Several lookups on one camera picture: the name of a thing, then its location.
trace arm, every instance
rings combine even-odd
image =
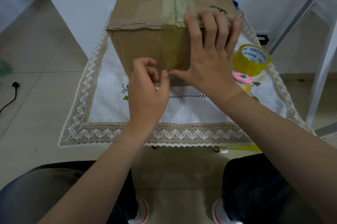
[[[223,14],[214,10],[199,15],[206,31],[204,43],[196,19],[186,13],[191,67],[170,73],[206,94],[245,131],[325,222],[336,223],[337,149],[264,107],[234,83],[231,55],[241,31],[240,18],[234,19],[229,33]]]
[[[170,82],[163,71],[160,89],[156,61],[134,61],[130,79],[130,121],[121,135],[60,201],[42,218],[45,223],[106,223],[133,159],[144,146],[161,118],[168,102]]]

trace white sneaker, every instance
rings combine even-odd
[[[223,207],[222,198],[219,198],[213,203],[212,216],[214,222],[217,224],[242,224],[242,222],[231,221],[230,218],[228,218],[225,208]]]
[[[137,216],[134,219],[129,220],[128,221],[129,224],[143,224],[149,218],[150,208],[148,202],[140,196],[137,196],[137,202],[138,202]]]

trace forearm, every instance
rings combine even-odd
[[[39,223],[106,223],[145,136],[126,126]]]
[[[216,103],[326,220],[336,218],[337,150],[248,95]]]

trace corrugated cardboard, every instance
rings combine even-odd
[[[128,76],[135,58],[148,56],[163,69],[188,69],[190,37],[184,22],[187,9],[217,8],[231,26],[236,10],[232,0],[117,0],[107,30]]]

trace yellow tape roll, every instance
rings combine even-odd
[[[270,62],[272,57],[260,46],[244,44],[233,57],[234,68],[248,76],[259,75]]]

